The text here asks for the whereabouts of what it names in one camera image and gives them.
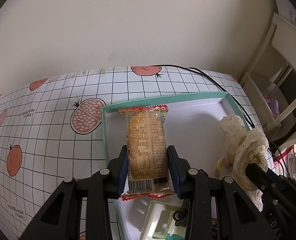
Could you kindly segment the teal white tray box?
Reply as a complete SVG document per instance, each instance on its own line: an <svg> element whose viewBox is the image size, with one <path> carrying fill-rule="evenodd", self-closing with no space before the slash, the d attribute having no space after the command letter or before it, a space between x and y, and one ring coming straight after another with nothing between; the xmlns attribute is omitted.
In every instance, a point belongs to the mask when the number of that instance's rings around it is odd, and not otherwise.
<svg viewBox="0 0 296 240"><path fill-rule="evenodd" d="M161 114L163 134L157 137L157 146L173 145L180 158L193 168L202 168L211 178L217 161L225 155L220 120L230 114L238 115L248 126L240 108L226 92L184 93L127 102L114 103L102 109L102 129L107 163L119 156L127 145L127 118L119 109L166 105L168 112ZM139 239L140 231L151 198L141 197L131 203L118 200L117 211L122 218L125 239Z"/></svg>

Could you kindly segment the orange snack packet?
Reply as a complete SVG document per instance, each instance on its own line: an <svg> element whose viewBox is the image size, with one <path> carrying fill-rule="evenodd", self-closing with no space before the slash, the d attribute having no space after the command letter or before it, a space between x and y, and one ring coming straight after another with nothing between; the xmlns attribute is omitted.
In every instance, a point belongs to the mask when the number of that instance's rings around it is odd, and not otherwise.
<svg viewBox="0 0 296 240"><path fill-rule="evenodd" d="M174 194L164 132L167 105L123 108L118 112L126 119L128 160L128 191L121 199L160 199Z"/></svg>

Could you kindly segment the pink item on shelf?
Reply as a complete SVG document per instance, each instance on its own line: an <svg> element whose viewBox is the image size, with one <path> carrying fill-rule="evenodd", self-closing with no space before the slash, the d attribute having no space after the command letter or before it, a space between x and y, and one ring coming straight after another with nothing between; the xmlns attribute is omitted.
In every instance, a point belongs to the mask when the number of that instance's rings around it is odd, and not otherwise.
<svg viewBox="0 0 296 240"><path fill-rule="evenodd" d="M278 100L271 96L271 95L264 95L264 100L267 103L270 111L272 112L272 115L276 118L280 114L279 110L279 102Z"/></svg>

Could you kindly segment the pomegranate grid tablecloth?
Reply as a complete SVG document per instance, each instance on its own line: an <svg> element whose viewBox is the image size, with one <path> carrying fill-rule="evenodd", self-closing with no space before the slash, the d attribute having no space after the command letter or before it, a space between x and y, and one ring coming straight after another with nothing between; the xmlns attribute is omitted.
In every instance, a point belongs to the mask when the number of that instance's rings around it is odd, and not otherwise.
<svg viewBox="0 0 296 240"><path fill-rule="evenodd" d="M0 95L0 230L18 239L66 176L105 166L102 125L79 134L70 125L83 103L112 103L225 90L256 126L258 116L230 75L172 66L120 67L46 77Z"/></svg>

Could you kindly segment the cream lace scrunchie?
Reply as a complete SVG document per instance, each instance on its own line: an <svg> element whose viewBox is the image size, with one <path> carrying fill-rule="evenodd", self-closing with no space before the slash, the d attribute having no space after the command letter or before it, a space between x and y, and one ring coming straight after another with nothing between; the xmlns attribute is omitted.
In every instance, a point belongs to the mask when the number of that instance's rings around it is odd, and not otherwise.
<svg viewBox="0 0 296 240"><path fill-rule="evenodd" d="M236 182L246 191L256 191L258 188L246 176L246 167L256 163L265 172L268 163L265 153L268 149L268 140L262 130L253 128L248 130L243 120L231 114L220 120L226 153L218 160L214 175L220 176L223 166L231 166Z"/></svg>

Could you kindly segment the cream hair claw clip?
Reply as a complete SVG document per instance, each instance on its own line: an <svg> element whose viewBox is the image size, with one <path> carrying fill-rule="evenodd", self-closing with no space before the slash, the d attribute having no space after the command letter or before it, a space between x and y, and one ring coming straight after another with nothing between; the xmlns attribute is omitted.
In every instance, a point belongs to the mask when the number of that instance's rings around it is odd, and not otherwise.
<svg viewBox="0 0 296 240"><path fill-rule="evenodd" d="M150 202L140 239L170 239L182 235L182 230L175 226L173 214L179 211L177 205L152 200Z"/></svg>

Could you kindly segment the green plastic stick figure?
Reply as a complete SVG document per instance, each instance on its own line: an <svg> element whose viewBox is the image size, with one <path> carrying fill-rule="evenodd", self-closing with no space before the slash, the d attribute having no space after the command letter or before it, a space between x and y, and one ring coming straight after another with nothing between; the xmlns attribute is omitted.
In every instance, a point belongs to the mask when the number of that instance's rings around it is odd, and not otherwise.
<svg viewBox="0 0 296 240"><path fill-rule="evenodd" d="M165 240L184 240L184 237L176 233L167 234Z"/></svg>

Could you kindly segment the white shelf rack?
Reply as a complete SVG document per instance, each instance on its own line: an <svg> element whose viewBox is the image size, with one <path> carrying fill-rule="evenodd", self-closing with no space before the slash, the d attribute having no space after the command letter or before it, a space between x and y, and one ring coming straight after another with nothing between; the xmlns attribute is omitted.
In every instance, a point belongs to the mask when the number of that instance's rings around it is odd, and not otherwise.
<svg viewBox="0 0 296 240"><path fill-rule="evenodd" d="M269 76L272 72L268 69L263 69L262 74L255 70L269 46L277 51L277 62L280 63L279 70L272 76ZM241 86L270 140L285 135L295 124L293 111L296 109L296 97L287 102L279 88L289 74L296 75L296 27L274 13L262 46L241 79ZM278 117L272 115L264 95L271 95L278 100L280 110Z"/></svg>

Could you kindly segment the black toy car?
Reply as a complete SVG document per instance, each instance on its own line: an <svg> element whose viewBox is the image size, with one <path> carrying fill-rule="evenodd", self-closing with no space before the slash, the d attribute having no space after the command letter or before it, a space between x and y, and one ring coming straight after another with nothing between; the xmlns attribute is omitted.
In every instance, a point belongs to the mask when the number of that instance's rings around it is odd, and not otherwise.
<svg viewBox="0 0 296 240"><path fill-rule="evenodd" d="M186 227L189 213L189 200L185 199L181 205L180 210L175 211L172 215L175 221L175 226Z"/></svg>

